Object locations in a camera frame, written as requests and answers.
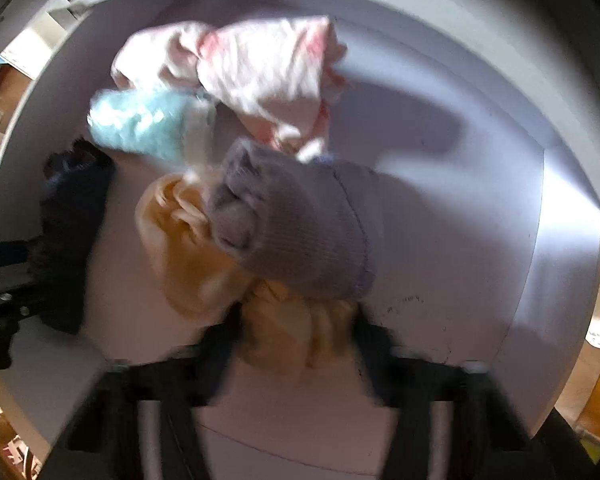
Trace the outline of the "navy dark cloth bundle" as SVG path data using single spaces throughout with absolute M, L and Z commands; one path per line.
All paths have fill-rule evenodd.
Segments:
M 38 315 L 54 330 L 75 335 L 84 317 L 86 274 L 116 166 L 85 139 L 50 154 L 43 167 L 41 236 L 31 252 Z

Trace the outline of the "yellow cream cloth bundle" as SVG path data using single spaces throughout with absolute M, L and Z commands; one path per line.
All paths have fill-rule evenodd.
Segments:
M 193 174 L 167 174 L 146 188 L 135 209 L 140 240 L 170 306 L 209 324 L 240 301 L 245 328 L 238 353 L 261 370 L 297 377 L 349 359 L 354 305 L 309 300 L 243 269 L 212 240 L 203 192 L 204 182 Z

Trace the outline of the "grey lilac sock roll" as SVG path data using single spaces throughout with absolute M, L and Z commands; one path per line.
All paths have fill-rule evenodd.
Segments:
M 246 270 L 315 299 L 355 300 L 384 251 L 375 171 L 346 160 L 299 162 L 246 138 L 204 202 L 215 243 Z

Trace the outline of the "teal fluffy sock bundle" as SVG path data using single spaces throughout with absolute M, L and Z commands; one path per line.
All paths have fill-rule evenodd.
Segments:
M 100 90 L 87 125 L 95 144 L 178 166 L 206 164 L 212 152 L 216 101 L 204 90 Z

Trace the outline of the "white drawer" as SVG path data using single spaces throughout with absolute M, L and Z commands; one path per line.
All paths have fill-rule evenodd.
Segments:
M 503 0 L 92 0 L 0 151 L 45 479 L 592 479 L 600 99 Z

